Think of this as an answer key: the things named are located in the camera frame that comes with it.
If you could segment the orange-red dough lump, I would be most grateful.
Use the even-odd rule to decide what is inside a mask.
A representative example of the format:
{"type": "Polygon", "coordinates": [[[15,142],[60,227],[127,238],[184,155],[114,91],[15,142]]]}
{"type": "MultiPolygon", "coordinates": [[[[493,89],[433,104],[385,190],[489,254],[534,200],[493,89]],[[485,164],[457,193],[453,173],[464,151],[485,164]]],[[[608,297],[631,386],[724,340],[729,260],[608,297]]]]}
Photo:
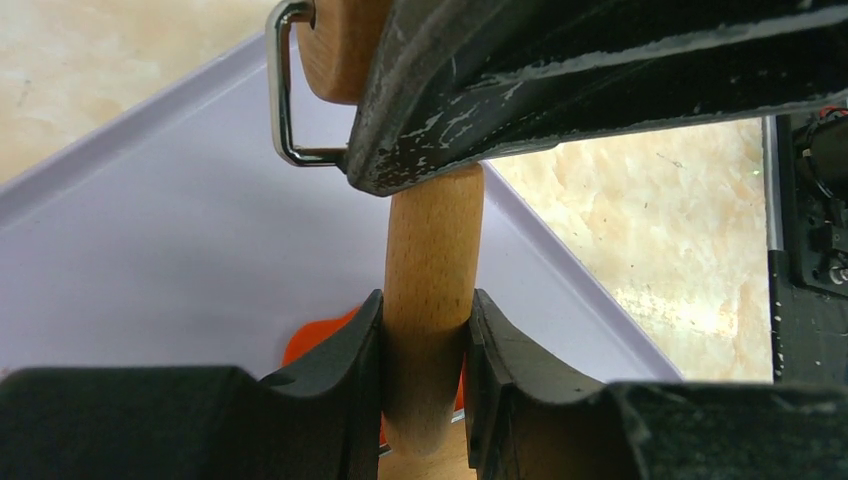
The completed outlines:
{"type": "MultiPolygon", "coordinates": [[[[340,317],[316,320],[308,322],[300,327],[286,344],[280,366],[286,367],[299,360],[306,353],[312,351],[320,343],[324,342],[338,332],[342,327],[346,326],[353,319],[355,314],[358,313],[359,309],[360,307],[358,306],[340,317]]],[[[460,374],[460,383],[457,390],[454,415],[451,420],[452,423],[464,420],[465,417],[463,374],[464,370],[460,374]]],[[[388,452],[390,450],[382,424],[380,430],[380,449],[381,452],[388,452]]]]}

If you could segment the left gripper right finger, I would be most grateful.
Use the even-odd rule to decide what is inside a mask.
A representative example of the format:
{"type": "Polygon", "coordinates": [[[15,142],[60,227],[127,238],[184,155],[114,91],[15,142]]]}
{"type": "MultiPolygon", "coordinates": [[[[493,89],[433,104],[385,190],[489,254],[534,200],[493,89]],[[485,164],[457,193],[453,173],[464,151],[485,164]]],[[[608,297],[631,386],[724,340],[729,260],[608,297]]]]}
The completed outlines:
{"type": "Polygon", "coordinates": [[[762,383],[603,383],[474,295],[463,374],[481,479],[843,479],[847,391],[762,383]]]}

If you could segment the wooden double-ended dough roller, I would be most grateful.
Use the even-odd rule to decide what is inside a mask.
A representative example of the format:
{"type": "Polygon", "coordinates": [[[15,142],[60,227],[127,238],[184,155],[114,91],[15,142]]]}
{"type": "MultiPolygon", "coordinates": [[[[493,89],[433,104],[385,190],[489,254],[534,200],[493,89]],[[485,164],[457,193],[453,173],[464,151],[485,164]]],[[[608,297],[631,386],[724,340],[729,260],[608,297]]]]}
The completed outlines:
{"type": "Polygon", "coordinates": [[[413,114],[452,52],[445,1],[283,1],[266,27],[272,138],[299,167],[333,166],[391,200],[383,286],[383,434],[395,455],[447,439],[472,312],[484,206],[481,166],[443,168],[438,119],[413,114]],[[357,109],[348,144],[295,143],[290,42],[311,91],[357,109]]]}

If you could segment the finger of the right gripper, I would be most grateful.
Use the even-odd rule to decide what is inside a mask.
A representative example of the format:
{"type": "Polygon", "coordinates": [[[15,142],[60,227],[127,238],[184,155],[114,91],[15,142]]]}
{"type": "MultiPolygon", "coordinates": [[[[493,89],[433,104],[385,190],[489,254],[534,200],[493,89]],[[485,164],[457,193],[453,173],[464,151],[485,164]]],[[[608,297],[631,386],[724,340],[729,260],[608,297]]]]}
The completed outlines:
{"type": "Polygon", "coordinates": [[[483,159],[846,94],[843,1],[397,1],[345,171],[388,196],[483,159]]]}

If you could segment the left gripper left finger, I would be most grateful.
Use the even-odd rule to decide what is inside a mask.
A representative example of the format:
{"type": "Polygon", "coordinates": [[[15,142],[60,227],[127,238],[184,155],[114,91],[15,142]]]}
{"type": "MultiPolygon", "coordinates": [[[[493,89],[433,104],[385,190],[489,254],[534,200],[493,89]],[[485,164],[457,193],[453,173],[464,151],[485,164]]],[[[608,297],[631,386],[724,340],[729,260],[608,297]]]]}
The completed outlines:
{"type": "Polygon", "coordinates": [[[1,384],[1,475],[373,479],[382,301],[372,292],[262,379],[232,366],[16,371],[1,384]]]}

